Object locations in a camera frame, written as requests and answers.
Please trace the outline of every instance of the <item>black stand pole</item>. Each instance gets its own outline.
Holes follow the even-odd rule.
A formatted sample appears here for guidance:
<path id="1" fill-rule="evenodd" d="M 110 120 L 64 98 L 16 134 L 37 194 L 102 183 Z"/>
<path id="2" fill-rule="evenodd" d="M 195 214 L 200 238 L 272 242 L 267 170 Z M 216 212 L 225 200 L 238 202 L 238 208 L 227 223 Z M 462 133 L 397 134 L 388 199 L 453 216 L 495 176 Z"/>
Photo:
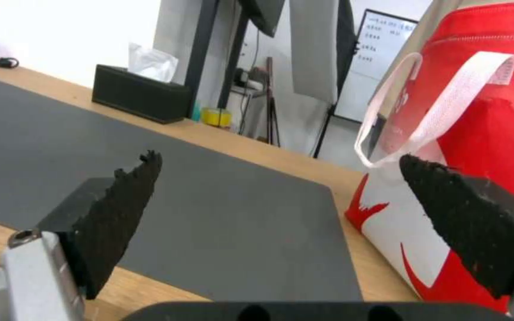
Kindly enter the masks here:
<path id="1" fill-rule="evenodd" d="M 241 8 L 237 30 L 235 31 L 235 38 L 233 39 L 229 61 L 227 62 L 225 77 L 223 78 L 220 100 L 218 101 L 218 108 L 220 109 L 225 109 L 227 107 L 227 100 L 229 100 L 231 86 L 233 85 L 233 77 L 235 76 L 235 69 L 237 68 L 239 54 L 241 54 L 241 48 L 243 47 L 243 40 L 245 39 L 245 31 L 247 31 L 248 24 L 249 17 L 245 13 L 245 10 Z"/>
<path id="2" fill-rule="evenodd" d="M 187 67 L 184 85 L 191 89 L 190 106 L 187 117 L 194 112 L 195 98 L 198 95 L 199 82 L 202 80 L 203 65 L 206 62 L 207 49 L 210 45 L 211 32 L 214 29 L 220 0 L 203 0 L 199 12 L 198 26 L 195 29 L 194 45 L 191 48 L 190 62 Z"/>
<path id="3" fill-rule="evenodd" d="M 323 145 L 324 135 L 327 132 L 328 123 L 330 122 L 330 118 L 334 115 L 334 111 L 336 110 L 336 104 L 333 104 L 330 109 L 328 110 L 328 115 L 326 117 L 326 120 L 324 121 L 322 131 L 320 132 L 319 141 L 316 143 L 315 153 L 313 155 L 314 158 L 319 157 L 320 148 Z"/>

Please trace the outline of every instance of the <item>white bag handle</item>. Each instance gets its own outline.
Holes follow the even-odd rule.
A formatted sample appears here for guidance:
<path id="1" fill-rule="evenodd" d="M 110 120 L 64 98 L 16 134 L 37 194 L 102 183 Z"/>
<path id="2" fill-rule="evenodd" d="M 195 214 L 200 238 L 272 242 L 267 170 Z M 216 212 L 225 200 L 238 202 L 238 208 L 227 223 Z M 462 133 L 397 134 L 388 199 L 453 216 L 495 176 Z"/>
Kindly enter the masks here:
<path id="1" fill-rule="evenodd" d="M 415 65 L 412 75 L 410 75 L 410 80 L 416 79 L 422 65 L 422 55 L 420 53 L 411 53 L 398 64 L 396 69 L 386 79 L 366 110 L 364 121 L 356 136 L 354 150 L 362 163 L 369 169 L 379 168 L 386 163 L 397 162 L 403 155 L 417 152 L 420 148 L 426 146 L 427 143 L 445 134 L 463 115 L 463 112 L 467 110 L 467 107 L 469 107 L 485 85 L 488 83 L 508 85 L 514 72 L 513 54 L 478 51 L 455 73 L 455 76 L 445 86 L 443 92 L 432 104 L 430 110 L 408 140 L 395 152 L 376 162 L 371 162 L 362 151 L 361 145 L 377 119 L 382 102 L 392 83 L 398 77 L 398 71 L 405 63 L 412 61 L 415 61 Z"/>

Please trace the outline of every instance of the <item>white wall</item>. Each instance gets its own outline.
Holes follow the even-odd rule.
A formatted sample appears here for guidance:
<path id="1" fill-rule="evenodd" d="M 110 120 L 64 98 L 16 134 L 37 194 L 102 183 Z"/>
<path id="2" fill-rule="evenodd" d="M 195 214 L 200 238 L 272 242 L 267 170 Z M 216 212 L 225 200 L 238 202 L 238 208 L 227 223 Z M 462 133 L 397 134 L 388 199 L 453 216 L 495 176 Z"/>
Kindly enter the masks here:
<path id="1" fill-rule="evenodd" d="M 153 47 L 179 59 L 174 82 L 183 84 L 198 24 L 201 0 L 162 0 Z M 216 107 L 220 98 L 228 45 L 231 46 L 240 6 L 233 15 L 234 0 L 220 0 L 214 29 L 198 89 L 202 107 Z"/>
<path id="2" fill-rule="evenodd" d="M 267 56 L 274 62 L 274 95 L 277 102 L 281 140 L 284 148 L 308 154 L 313 148 L 328 104 L 314 98 L 295 94 L 292 89 L 291 34 L 289 1 L 286 0 L 277 34 L 271 39 L 261 34 L 257 65 L 264 66 Z M 358 32 L 365 9 L 419 20 L 431 0 L 351 0 L 354 28 Z M 247 69 L 255 52 L 257 29 L 250 25 L 245 36 L 244 54 L 239 66 Z M 354 154 L 353 140 L 359 124 L 332 118 L 324 139 L 320 159 L 353 169 L 361 169 Z"/>
<path id="3" fill-rule="evenodd" d="M 161 0 L 0 0 L 0 56 L 91 87 L 97 63 L 127 66 L 128 41 L 153 44 Z"/>

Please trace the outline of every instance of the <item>white tissue paper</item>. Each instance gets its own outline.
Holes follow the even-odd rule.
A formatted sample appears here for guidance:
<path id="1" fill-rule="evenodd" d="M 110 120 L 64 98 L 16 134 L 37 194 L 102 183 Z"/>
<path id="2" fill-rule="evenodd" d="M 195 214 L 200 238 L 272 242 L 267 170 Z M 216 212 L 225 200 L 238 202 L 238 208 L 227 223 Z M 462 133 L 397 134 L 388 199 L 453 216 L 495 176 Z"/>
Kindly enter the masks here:
<path id="1" fill-rule="evenodd" d="M 136 43 L 128 44 L 128 71 L 133 74 L 170 82 L 177 67 L 178 59 L 169 53 L 148 49 Z"/>

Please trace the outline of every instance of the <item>textured rubber pad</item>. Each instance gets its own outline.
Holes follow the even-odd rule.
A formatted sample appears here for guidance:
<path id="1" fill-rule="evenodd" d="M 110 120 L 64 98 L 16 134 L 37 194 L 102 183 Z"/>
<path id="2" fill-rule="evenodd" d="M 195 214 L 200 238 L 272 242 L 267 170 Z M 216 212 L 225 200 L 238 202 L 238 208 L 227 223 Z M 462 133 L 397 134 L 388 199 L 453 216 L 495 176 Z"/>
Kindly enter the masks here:
<path id="1" fill-rule="evenodd" d="M 149 151 L 142 164 L 115 179 L 85 181 L 37 226 L 59 235 L 77 286 L 94 299 L 134 235 L 162 168 Z"/>
<path id="2" fill-rule="evenodd" d="M 404 179 L 471 275 L 495 298 L 514 291 L 514 196 L 492 181 L 405 155 Z"/>

